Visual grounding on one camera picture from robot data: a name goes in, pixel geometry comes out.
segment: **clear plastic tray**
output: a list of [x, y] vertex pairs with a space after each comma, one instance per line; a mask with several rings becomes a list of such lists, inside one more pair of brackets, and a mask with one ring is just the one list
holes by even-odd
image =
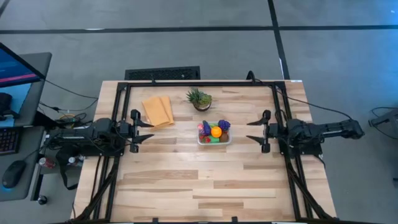
[[[218, 121], [208, 121], [209, 124], [214, 124], [214, 123], [217, 123], [217, 122], [218, 122]], [[200, 134], [200, 133], [199, 133], [199, 130], [198, 130], [197, 139], [198, 139], [198, 144], [201, 145], [201, 146], [220, 146], [220, 145], [230, 144], [231, 141], [232, 141], [232, 131], [231, 131], [231, 128], [229, 128], [229, 130], [228, 130], [228, 136], [229, 136], [228, 142], [202, 143], [202, 142], [200, 142], [199, 134]]]

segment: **wooden tabletop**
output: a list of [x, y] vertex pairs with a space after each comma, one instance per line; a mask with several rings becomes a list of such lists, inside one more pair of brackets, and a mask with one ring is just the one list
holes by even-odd
[[[95, 120], [111, 117], [117, 84], [103, 82]], [[286, 81], [286, 86], [290, 97], [307, 100], [302, 82]], [[262, 126], [246, 123], [259, 120], [264, 110], [271, 110], [270, 123], [276, 122], [271, 89], [264, 86], [199, 89], [213, 97], [206, 112], [198, 112], [187, 103], [185, 94], [189, 87], [131, 89], [128, 111], [139, 110], [145, 120], [142, 100], [167, 95], [175, 125], [154, 131], [155, 136], [144, 141], [137, 154], [126, 148], [120, 160], [111, 221], [151, 222], [158, 217], [160, 222], [222, 222], [231, 221], [233, 216], [239, 221], [253, 222], [295, 220], [284, 158], [279, 154], [277, 141], [271, 140], [271, 152], [262, 154], [260, 145], [245, 137], [262, 135]], [[308, 105], [292, 100], [289, 103], [294, 118], [311, 121]], [[123, 103], [119, 105], [118, 119], [122, 106]], [[197, 124], [219, 119], [231, 123], [232, 143], [200, 146]], [[149, 129], [140, 129], [140, 134], [147, 133], [151, 133]], [[97, 160], [91, 157], [84, 162], [75, 199], [77, 214], [90, 201]], [[302, 160], [309, 191], [327, 213], [335, 216], [323, 164], [313, 156], [302, 156]], [[107, 198], [106, 193], [100, 217], [104, 217]], [[305, 217], [300, 193], [298, 199]]]

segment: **black metal frame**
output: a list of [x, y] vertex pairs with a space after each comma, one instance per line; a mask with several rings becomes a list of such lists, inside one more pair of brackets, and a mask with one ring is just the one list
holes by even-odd
[[[234, 81], [229, 81], [229, 82], [227, 82], [227, 81], [222, 81], [222, 82], [214, 82], [214, 81], [155, 82], [153, 80], [151, 82], [138, 82], [138, 83], [120, 82], [120, 83], [118, 83], [118, 87], [117, 87], [117, 91], [116, 91], [113, 112], [112, 112], [112, 120], [116, 121], [122, 91], [125, 91], [126, 93], [125, 93], [124, 102], [123, 102], [123, 110], [122, 110], [121, 120], [123, 120], [123, 121], [126, 120], [127, 109], [128, 109], [129, 99], [131, 97], [130, 93], [131, 93], [132, 87], [146, 87], [146, 86], [152, 86], [152, 87], [155, 87], [155, 86], [264, 86], [264, 87], [269, 87], [272, 90], [272, 96], [274, 99], [275, 110], [276, 110], [275, 116], [277, 118], [277, 123], [280, 127], [283, 127], [284, 124], [283, 124], [282, 114], [280, 111], [278, 92], [282, 93], [281, 95], [282, 95], [282, 99], [283, 99], [284, 109], [287, 114], [287, 118], [288, 119], [292, 118], [292, 113], [291, 113], [289, 101], [287, 98], [287, 90], [286, 90], [285, 82], [282, 82], [282, 81], [258, 82], [254, 78], [254, 75], [252, 73], [249, 73], [247, 79], [248, 80], [246, 80], [246, 81], [238, 81], [238, 82], [234, 82]], [[284, 159], [285, 159], [287, 177], [288, 177], [288, 181], [289, 181], [289, 189], [290, 189], [290, 194], [292, 197], [292, 206], [293, 206], [296, 222], [347, 223], [347, 224], [362, 223], [362, 222], [341, 221], [337, 218], [333, 218], [333, 217], [329, 216], [328, 214], [326, 214], [323, 211], [323, 209], [321, 208], [321, 206], [319, 206], [319, 204], [317, 204], [315, 199], [311, 196], [310, 192], [307, 190], [300, 154], [298, 154], [294, 157], [297, 171], [298, 171], [298, 174], [297, 174], [293, 169], [288, 146], [285, 144], [285, 142], [283, 142], [281, 140], [279, 140], [279, 146], [280, 146], [280, 153], [284, 156]], [[120, 157], [114, 158], [113, 168], [116, 169], [116, 173], [118, 171], [119, 160], [120, 160]], [[99, 186], [101, 186], [105, 181], [108, 164], [109, 164], [109, 157], [105, 157], [104, 162], [103, 162], [102, 171], [101, 171]], [[299, 201], [297, 198], [296, 185], [303, 193], [304, 202], [305, 202], [305, 211], [307, 213], [306, 218], [302, 218], [301, 214], [300, 214], [300, 207], [299, 207]], [[99, 203], [97, 204], [97, 206], [95, 208], [93, 220], [85, 220], [86, 222], [87, 221], [92, 221], [93, 223], [110, 222], [115, 188], [116, 188], [116, 177], [111, 181], [110, 186], [109, 186], [109, 195], [108, 195], [108, 201], [107, 201], [107, 205], [106, 205], [105, 219], [98, 219], [99, 213], [100, 213], [100, 206], [101, 206], [101, 203], [100, 203], [101, 199], [99, 199]], [[320, 217], [320, 219], [313, 218], [312, 209], [315, 211], [315, 213], [318, 215], [318, 217]], [[237, 218], [233, 217], [232, 223], [234, 223], [234, 220], [236, 223], [238, 222]], [[153, 223], [157, 223], [157, 222], [158, 222], [157, 219], [154, 218]], [[221, 223], [230, 223], [230, 222], [212, 222], [212, 223], [220, 223], [221, 224]], [[265, 223], [271, 223], [271, 222], [244, 222], [244, 223], [264, 223], [265, 224]]]

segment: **black desk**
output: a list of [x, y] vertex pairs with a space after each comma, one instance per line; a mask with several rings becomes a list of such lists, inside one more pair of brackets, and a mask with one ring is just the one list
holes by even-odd
[[[30, 63], [45, 76], [47, 76], [47, 71], [49, 70], [51, 56], [51, 53], [21, 55], [24, 60]], [[15, 120], [15, 126], [32, 126], [35, 125], [35, 123], [41, 123], [41, 121], [43, 121], [42, 119], [40, 121], [36, 121], [37, 117], [43, 118], [44, 116], [37, 111], [37, 106], [39, 105], [43, 87], [44, 81], [36, 82], [31, 85], [27, 98], [22, 104], [20, 110], [21, 118]], [[21, 133], [19, 152], [17, 154], [0, 156], [0, 178], [2, 178], [4, 171], [12, 162], [25, 158], [26, 155], [40, 147], [43, 140], [44, 131], [45, 128], [42, 126], [23, 129]], [[17, 186], [11, 190], [8, 190], [0, 185], [0, 202], [7, 200], [19, 200], [27, 197], [38, 154], [39, 152], [36, 152], [25, 160], [27, 166]]]

